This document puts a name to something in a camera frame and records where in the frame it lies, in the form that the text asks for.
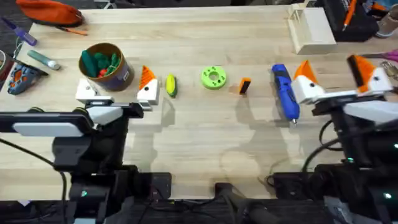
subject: yellow corn toy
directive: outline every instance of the yellow corn toy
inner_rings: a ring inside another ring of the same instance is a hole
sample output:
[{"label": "yellow corn toy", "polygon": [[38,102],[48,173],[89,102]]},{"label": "yellow corn toy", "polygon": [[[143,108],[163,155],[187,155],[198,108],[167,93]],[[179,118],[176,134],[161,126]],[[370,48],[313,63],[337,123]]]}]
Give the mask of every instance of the yellow corn toy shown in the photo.
[{"label": "yellow corn toy", "polygon": [[169,74],[166,78],[166,92],[172,98],[177,95],[177,80],[172,74]]}]

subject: pink scissors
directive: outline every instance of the pink scissors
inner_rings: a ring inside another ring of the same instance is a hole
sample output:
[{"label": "pink scissors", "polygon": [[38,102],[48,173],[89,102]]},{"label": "pink scissors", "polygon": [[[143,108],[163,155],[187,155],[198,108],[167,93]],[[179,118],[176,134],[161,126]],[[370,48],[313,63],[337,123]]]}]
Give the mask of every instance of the pink scissors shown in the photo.
[{"label": "pink scissors", "polygon": [[362,54],[361,56],[366,58],[384,58],[398,62],[398,49],[386,53]]}]

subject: wooden tabletop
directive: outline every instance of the wooden tabletop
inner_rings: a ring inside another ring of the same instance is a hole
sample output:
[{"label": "wooden tabletop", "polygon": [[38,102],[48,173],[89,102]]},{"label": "wooden tabletop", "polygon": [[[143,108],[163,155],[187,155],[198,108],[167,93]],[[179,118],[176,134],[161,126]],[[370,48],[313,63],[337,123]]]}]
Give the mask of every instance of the wooden tabletop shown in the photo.
[{"label": "wooden tabletop", "polygon": [[[290,74],[305,59],[320,84],[333,91],[354,89],[346,58],[352,53],[391,50],[398,36],[366,43],[338,44],[328,55],[295,55],[287,27],[287,6],[201,7],[173,9],[82,10],[89,36],[66,33],[34,24],[39,40],[24,44],[18,59],[50,74],[25,93],[12,96],[3,88],[1,111],[71,111],[82,106],[75,99],[81,51],[109,42],[117,45],[136,71],[131,86],[107,92],[117,102],[136,98],[142,65],[160,80],[160,103],[144,119],[130,121],[124,162],[142,171],[170,172],[173,198],[208,198],[215,182],[231,182],[247,197],[267,198],[272,191],[263,179],[272,172],[298,171],[317,147],[318,132],[329,117],[313,117],[313,106],[302,106],[296,128],[281,118],[272,76],[275,63]],[[27,56],[36,51],[61,66],[53,71]],[[201,71],[221,65],[228,76],[220,90],[207,90]],[[168,74],[178,80],[178,95],[165,92]],[[247,96],[237,94],[243,77],[252,83]],[[0,134],[53,160],[52,138]],[[332,128],[325,139],[335,137]],[[58,199],[61,178],[47,164],[7,146],[0,147],[0,199]],[[314,163],[338,162],[338,152],[323,152]]]}]

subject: green donut toy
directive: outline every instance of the green donut toy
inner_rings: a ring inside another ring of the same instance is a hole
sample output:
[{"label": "green donut toy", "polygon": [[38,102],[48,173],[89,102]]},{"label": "green donut toy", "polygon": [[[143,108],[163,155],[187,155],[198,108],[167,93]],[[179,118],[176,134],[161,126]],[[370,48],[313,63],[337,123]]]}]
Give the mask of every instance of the green donut toy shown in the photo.
[{"label": "green donut toy", "polygon": [[209,90],[218,90],[226,83],[226,74],[220,66],[210,66],[201,73],[201,83]]}]

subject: red toy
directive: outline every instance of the red toy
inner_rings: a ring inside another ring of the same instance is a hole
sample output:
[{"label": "red toy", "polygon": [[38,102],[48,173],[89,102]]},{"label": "red toy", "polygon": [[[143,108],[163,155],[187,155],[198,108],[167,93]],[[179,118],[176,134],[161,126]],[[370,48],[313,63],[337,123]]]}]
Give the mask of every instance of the red toy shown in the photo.
[{"label": "red toy", "polygon": [[100,71],[99,71],[99,75],[98,75],[98,78],[102,78],[102,77],[104,77],[105,76],[105,73],[106,73],[106,71],[107,71],[107,69],[101,69]]}]

